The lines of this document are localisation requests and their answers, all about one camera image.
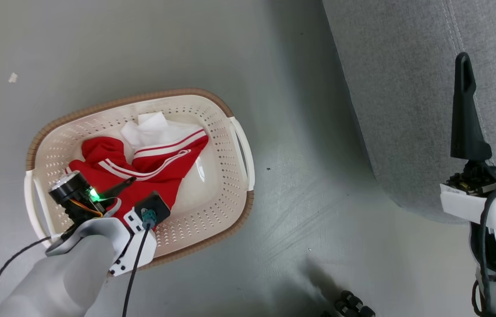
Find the left gripper with black motor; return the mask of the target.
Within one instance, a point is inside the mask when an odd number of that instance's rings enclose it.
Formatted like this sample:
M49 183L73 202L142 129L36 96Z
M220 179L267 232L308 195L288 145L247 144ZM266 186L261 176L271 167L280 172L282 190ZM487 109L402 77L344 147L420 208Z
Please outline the left gripper with black motor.
M62 206L72 225L66 232L71 232L85 221L97 218L110 218L115 213L117 197L136 181L136 177L103 192L97 191L85 179L80 171L71 171L60 178L48 191L53 201Z

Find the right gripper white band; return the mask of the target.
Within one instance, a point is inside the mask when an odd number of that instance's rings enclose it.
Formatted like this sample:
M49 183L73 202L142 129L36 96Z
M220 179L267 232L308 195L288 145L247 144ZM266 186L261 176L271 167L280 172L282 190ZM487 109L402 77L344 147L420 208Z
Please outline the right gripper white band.
M469 54L455 59L450 156L465 160L463 171L440 184L443 211L496 230L496 166L474 101L476 81Z

